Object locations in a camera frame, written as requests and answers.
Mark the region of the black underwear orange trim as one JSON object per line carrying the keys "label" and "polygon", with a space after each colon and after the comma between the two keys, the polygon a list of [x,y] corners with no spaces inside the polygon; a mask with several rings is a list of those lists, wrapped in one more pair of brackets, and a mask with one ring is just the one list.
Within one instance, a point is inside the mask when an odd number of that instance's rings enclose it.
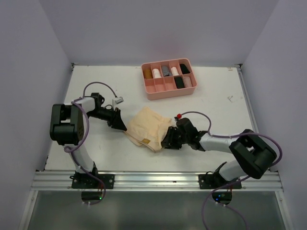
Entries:
{"label": "black underwear orange trim", "polygon": [[175,76],[174,81],[175,81],[177,89],[185,88],[185,84],[184,84],[183,78],[181,76]]}

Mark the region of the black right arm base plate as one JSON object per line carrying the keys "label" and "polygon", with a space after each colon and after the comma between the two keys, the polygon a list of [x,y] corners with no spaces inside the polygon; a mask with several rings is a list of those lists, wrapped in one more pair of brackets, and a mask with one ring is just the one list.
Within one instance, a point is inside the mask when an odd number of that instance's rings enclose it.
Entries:
{"label": "black right arm base plate", "polygon": [[226,184],[231,184],[239,180],[239,178],[234,178],[231,181],[225,180],[220,174],[220,169],[226,164],[222,163],[214,172],[206,172],[205,174],[198,175],[198,183],[200,189],[216,189],[218,187],[224,186]]}

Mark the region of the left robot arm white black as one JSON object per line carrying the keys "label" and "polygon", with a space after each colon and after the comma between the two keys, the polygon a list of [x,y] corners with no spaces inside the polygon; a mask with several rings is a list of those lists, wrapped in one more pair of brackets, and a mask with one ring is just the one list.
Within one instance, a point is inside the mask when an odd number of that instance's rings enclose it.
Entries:
{"label": "left robot arm white black", "polygon": [[127,130],[121,118],[121,110],[116,107],[123,102],[123,98],[116,96],[112,104],[107,106],[103,106],[104,101],[102,95],[92,93],[69,104],[54,104],[51,110],[50,138],[71,156],[75,172],[85,174],[83,183],[89,188],[97,187],[100,182],[95,163],[84,146],[89,134],[89,118],[106,121],[112,129]]}

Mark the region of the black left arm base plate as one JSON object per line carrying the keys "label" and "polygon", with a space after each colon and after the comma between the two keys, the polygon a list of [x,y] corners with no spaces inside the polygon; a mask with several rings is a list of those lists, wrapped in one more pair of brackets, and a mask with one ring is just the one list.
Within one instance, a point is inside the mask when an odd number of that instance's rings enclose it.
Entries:
{"label": "black left arm base plate", "polygon": [[85,173],[75,173],[70,176],[72,180],[71,187],[73,189],[113,189],[115,182],[115,175],[110,173],[98,173],[95,175],[100,181],[103,182],[101,184],[97,179],[85,174]]}

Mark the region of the beige underwear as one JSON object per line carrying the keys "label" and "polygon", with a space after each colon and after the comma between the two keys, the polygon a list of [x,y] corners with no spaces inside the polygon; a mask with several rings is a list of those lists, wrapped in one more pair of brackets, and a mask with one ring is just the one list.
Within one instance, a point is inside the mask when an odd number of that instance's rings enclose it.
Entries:
{"label": "beige underwear", "polygon": [[125,134],[135,145],[146,146],[153,152],[158,152],[162,149],[161,142],[172,125],[171,118],[163,117],[146,106],[129,121]]}

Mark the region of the pink underwear cream waistband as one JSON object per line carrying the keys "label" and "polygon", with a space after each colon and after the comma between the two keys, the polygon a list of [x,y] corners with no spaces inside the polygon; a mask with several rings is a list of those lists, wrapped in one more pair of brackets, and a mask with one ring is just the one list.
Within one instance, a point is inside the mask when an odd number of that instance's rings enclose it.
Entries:
{"label": "pink underwear cream waistband", "polygon": [[189,76],[184,76],[183,80],[184,80],[184,84],[186,88],[190,88],[193,86],[191,82],[191,78]]}

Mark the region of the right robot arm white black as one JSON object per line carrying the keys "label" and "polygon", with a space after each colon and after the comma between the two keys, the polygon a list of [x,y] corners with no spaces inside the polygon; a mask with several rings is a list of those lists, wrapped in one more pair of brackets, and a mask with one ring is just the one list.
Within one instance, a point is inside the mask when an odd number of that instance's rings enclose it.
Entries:
{"label": "right robot arm white black", "polygon": [[235,179],[248,176],[260,179],[277,158],[276,152],[256,133],[245,129],[238,137],[217,137],[209,131],[198,131],[188,118],[178,119],[169,127],[161,145],[179,150],[187,144],[193,150],[230,153],[235,160],[223,162],[214,172],[205,175],[211,186],[225,188]]}

